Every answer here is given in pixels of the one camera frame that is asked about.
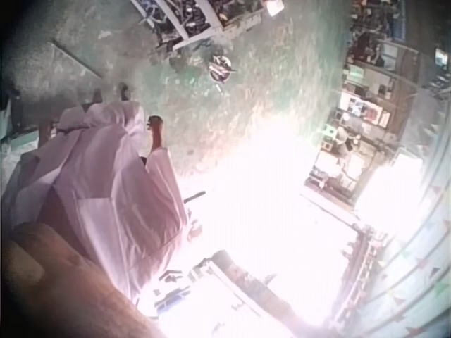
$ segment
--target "floor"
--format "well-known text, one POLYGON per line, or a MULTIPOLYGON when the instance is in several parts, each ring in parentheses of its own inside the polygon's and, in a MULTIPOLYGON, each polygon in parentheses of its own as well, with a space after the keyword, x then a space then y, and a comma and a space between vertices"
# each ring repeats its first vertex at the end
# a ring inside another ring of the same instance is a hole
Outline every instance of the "floor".
MULTIPOLYGON (((275 18, 214 46, 237 69, 223 93, 206 74, 211 49, 175 58, 157 51, 156 36, 138 25, 141 17, 129 1, 36 1, 5 48, 2 78, 22 92, 27 125, 89 101, 96 88, 112 101, 118 84, 128 83, 147 113, 166 121, 166 144, 186 194, 221 181, 217 168, 271 124, 269 118, 290 125, 301 144, 293 149, 302 162, 299 175, 305 175, 319 145, 318 130, 338 100, 350 1, 284 2, 275 18)), ((271 156, 269 151, 266 161, 271 156)))

